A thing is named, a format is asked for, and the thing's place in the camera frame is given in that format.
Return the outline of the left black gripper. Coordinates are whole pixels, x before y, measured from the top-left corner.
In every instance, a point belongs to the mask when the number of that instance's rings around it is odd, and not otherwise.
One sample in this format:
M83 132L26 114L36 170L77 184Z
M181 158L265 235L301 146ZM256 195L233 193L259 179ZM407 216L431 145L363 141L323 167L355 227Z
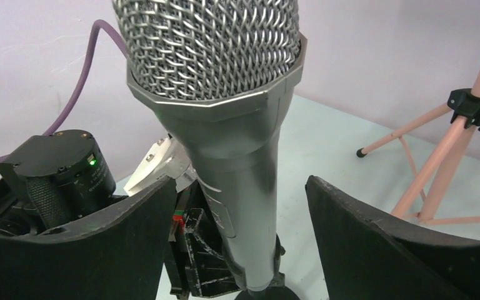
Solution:
M198 182L177 194L164 266L177 299L240 291L222 255L222 238Z

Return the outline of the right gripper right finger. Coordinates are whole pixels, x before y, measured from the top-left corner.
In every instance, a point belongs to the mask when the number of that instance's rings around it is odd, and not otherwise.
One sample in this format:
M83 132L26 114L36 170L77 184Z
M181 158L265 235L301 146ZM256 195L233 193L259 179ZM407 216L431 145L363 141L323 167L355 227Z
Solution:
M480 240L411 224L317 176L305 190L331 299L480 299Z

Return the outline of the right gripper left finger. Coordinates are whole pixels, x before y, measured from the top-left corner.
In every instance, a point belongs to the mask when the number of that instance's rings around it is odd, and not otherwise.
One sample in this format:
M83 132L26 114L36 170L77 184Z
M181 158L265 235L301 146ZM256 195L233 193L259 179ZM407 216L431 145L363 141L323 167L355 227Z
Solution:
M175 180L52 230L0 235L0 299L155 299Z

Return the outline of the pink music stand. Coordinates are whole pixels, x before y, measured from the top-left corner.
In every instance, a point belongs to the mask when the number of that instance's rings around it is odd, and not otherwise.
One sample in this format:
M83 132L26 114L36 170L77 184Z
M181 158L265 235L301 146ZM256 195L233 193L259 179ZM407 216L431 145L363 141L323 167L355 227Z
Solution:
M411 151L403 136L441 116L451 113L451 124L420 170L416 169ZM372 144L358 149L363 158L396 139L400 140L414 174L391 214L400 219L417 218L420 224L480 223L480 216L437 219L436 212L476 131L480 132L480 70L471 88L451 91L447 103L419 116Z

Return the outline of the grey metal microphone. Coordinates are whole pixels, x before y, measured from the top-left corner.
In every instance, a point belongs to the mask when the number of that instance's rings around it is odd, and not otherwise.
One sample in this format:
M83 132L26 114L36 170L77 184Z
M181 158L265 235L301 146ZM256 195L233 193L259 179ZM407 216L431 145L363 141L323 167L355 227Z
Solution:
M278 144L306 38L297 1L113 1L127 85L185 149L237 285L278 273Z

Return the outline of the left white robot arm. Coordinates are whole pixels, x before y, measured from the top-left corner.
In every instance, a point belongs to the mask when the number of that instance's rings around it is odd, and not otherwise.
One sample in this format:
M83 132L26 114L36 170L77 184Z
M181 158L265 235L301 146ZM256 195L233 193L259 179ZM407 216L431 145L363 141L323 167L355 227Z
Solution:
M238 291L183 147L152 145L124 194L93 135L33 136L0 162L0 299L176 299Z

